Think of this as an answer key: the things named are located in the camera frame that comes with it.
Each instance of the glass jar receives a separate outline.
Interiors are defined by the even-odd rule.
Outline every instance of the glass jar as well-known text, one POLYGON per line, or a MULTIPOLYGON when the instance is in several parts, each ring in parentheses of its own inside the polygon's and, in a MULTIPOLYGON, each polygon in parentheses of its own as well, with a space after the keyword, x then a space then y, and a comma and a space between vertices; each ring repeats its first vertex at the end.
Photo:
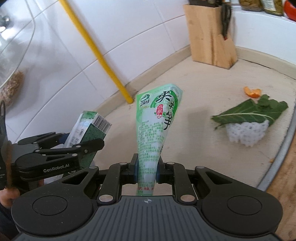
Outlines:
POLYGON ((262 0, 263 8, 266 13, 283 16, 283 3, 282 0, 262 0))
POLYGON ((239 0, 243 10, 247 11, 262 11, 263 6, 260 0, 239 0))

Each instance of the white foam net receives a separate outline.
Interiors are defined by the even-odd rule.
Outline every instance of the white foam net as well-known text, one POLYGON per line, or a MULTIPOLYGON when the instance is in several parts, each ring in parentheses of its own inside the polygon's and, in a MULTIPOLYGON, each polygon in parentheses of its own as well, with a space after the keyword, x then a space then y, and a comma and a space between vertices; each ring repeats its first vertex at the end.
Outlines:
POLYGON ((239 141, 245 146, 253 146, 265 136, 265 131, 269 126, 269 121, 263 123, 243 122, 241 124, 226 124, 226 131, 231 142, 239 141))

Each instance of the logo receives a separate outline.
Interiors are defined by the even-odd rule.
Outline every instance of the logo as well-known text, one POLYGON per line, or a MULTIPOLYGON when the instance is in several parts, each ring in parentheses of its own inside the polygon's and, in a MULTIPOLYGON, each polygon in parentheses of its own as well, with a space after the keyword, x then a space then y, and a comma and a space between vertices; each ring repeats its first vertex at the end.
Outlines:
POLYGON ((66 164, 65 166, 62 165, 62 166, 59 166, 59 167, 52 167, 52 168, 49 168, 49 169, 44 169, 43 172, 52 172, 52 171, 55 171, 55 170, 58 170, 58 169, 63 169, 63 168, 66 168, 66 167, 69 167, 70 164, 66 164))
POLYGON ((144 200, 144 202, 145 202, 145 203, 147 203, 147 204, 149 204, 149 203, 151 203, 151 202, 152 202, 152 200, 151 200, 151 199, 149 199, 149 198, 147 198, 147 199, 145 199, 145 200, 144 200))
POLYGON ((163 116, 163 104, 160 104, 159 106, 157 106, 156 116, 157 116, 157 119, 163 116))
POLYGON ((149 104, 150 97, 151 97, 151 94, 145 94, 145 95, 143 95, 142 98, 140 99, 140 107, 142 105, 149 104))

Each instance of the red object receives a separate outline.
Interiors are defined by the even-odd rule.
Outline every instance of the red object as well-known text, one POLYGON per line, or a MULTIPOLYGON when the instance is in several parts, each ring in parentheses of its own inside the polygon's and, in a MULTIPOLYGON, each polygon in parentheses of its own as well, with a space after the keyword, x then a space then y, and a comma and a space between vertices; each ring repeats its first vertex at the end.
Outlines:
POLYGON ((294 7, 288 0, 285 1, 284 11, 289 19, 296 21, 296 7, 294 7))
POLYGON ((157 106, 156 115, 157 115, 157 119, 163 116, 163 104, 160 104, 159 106, 157 106))

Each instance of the green leaf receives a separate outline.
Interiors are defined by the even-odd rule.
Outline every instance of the green leaf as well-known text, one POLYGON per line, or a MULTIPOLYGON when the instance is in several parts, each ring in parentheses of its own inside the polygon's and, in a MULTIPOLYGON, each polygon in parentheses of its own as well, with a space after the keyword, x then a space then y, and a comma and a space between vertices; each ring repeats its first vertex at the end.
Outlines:
POLYGON ((219 115, 212 116, 212 120, 220 123, 220 125, 243 122, 262 123, 268 120, 269 125, 272 125, 282 112, 288 108, 288 105, 284 101, 278 103, 275 100, 268 100, 268 95, 262 97, 258 100, 258 104, 252 99, 248 99, 219 115))
POLYGON ((268 95, 262 95, 259 100, 261 100, 261 99, 268 99, 268 98, 269 98, 268 95))
POLYGON ((258 105, 260 106, 269 106, 269 100, 268 99, 259 99, 258 105))
POLYGON ((278 105, 279 105, 279 103, 276 100, 274 100, 274 99, 272 99, 272 100, 269 101, 269 106, 270 106, 271 109, 277 108, 278 105))

